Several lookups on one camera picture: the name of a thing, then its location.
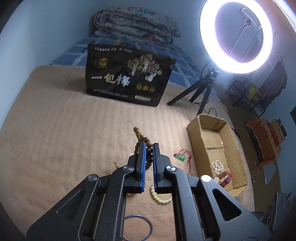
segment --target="cardboard box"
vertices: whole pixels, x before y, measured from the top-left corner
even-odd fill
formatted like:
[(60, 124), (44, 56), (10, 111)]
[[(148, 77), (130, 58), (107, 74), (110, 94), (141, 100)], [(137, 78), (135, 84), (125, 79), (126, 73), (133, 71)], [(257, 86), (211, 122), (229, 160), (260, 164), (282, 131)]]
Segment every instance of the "cardboard box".
[(218, 117), (200, 114), (188, 124), (188, 133), (198, 176), (207, 174), (215, 178), (212, 162), (219, 160), (232, 176), (224, 189), (233, 197), (238, 196), (246, 188), (247, 174), (230, 125)]
[(287, 136), (281, 120), (274, 119), (271, 123), (268, 124), (268, 127), (272, 133), (276, 145), (278, 146), (285, 140), (285, 137)]

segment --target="folded quilt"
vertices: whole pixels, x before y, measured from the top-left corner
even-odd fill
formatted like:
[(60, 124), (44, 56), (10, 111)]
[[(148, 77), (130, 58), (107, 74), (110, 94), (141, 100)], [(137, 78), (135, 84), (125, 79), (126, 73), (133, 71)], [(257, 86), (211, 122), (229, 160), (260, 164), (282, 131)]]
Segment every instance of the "folded quilt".
[(144, 43), (172, 44), (180, 37), (174, 18), (140, 7), (112, 7), (97, 13), (96, 35), (127, 38)]

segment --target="ring light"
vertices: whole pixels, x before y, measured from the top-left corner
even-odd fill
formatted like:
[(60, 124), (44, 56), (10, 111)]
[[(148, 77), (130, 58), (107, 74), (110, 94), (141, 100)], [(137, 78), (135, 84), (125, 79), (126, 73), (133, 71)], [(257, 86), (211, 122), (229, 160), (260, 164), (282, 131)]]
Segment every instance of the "ring light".
[[(217, 13), (221, 6), (228, 2), (245, 5), (256, 15), (262, 26), (263, 44), (261, 51), (254, 60), (248, 63), (237, 62), (224, 53), (216, 36), (215, 22)], [(200, 16), (200, 34), (206, 51), (218, 67), (236, 74), (250, 73), (262, 66), (268, 59), (273, 44), (273, 32), (269, 18), (255, 0), (208, 0)]]

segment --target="open cardboard box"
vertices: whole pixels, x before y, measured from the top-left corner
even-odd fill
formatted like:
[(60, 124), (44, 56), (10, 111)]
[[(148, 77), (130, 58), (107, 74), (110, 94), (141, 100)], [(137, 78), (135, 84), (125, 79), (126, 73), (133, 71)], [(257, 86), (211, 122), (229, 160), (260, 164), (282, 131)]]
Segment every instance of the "open cardboard box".
[(215, 178), (212, 162), (219, 160), (232, 176), (224, 189), (233, 197), (238, 196), (247, 186), (247, 174), (230, 125), (218, 117), (200, 114), (188, 124), (188, 133), (198, 176), (207, 174)]

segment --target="clothes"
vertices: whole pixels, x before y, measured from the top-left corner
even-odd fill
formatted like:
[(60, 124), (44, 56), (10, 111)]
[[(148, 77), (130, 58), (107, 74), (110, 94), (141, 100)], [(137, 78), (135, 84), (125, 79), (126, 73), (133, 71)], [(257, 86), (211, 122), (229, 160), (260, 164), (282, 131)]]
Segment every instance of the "clothes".
[(263, 109), (266, 109), (280, 95), (282, 90), (285, 89), (287, 79), (284, 64), (278, 61), (267, 80), (259, 88), (259, 92), (264, 95), (264, 98), (260, 101), (260, 106)]
[(174, 18), (140, 7), (112, 7), (97, 13), (98, 36), (124, 37), (139, 42), (171, 44), (181, 33)]

